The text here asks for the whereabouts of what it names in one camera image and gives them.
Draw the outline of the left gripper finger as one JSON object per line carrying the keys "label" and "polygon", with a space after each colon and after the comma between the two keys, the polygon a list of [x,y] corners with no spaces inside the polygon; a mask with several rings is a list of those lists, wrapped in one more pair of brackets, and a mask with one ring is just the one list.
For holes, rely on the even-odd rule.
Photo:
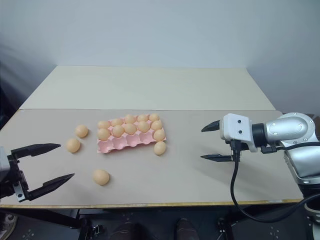
{"label": "left gripper finger", "polygon": [[32,191],[27,191],[25,195],[25,199],[28,201],[32,201],[46,194],[49,194],[55,191],[56,189],[58,189],[63,184],[65,184],[74,175],[75,175],[74,173],[71,173],[71,174],[63,175],[63,176],[54,178],[50,181],[44,182],[41,187]]}
{"label": "left gripper finger", "polygon": [[38,156],[42,155],[45,153],[48,153],[54,149],[57,149],[61,147],[60,144],[56,143],[43,143],[43,144],[33,144],[33,145],[28,145],[20,148],[16,148],[11,150],[11,155],[10,159],[11,160],[18,160],[23,157],[27,156]]}

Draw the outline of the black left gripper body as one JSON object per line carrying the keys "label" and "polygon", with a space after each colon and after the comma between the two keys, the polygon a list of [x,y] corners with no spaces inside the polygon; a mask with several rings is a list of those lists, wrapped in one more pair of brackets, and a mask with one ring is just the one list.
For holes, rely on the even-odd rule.
{"label": "black left gripper body", "polygon": [[23,172],[19,169],[19,160],[9,155],[8,162],[10,171],[7,175],[7,185],[9,186],[10,192],[17,197],[17,200],[23,202],[27,199],[25,192],[28,190],[28,187],[26,188],[26,179]]}

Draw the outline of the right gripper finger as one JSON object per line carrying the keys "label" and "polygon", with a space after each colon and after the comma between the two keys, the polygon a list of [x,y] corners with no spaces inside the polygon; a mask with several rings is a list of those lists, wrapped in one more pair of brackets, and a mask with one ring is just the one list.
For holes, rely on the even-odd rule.
{"label": "right gripper finger", "polygon": [[214,132],[220,130],[220,120],[211,122],[202,128],[201,132]]}
{"label": "right gripper finger", "polygon": [[217,154],[207,154],[200,156],[203,159],[214,161],[214,162],[233,162],[233,157],[231,155],[221,155]]}

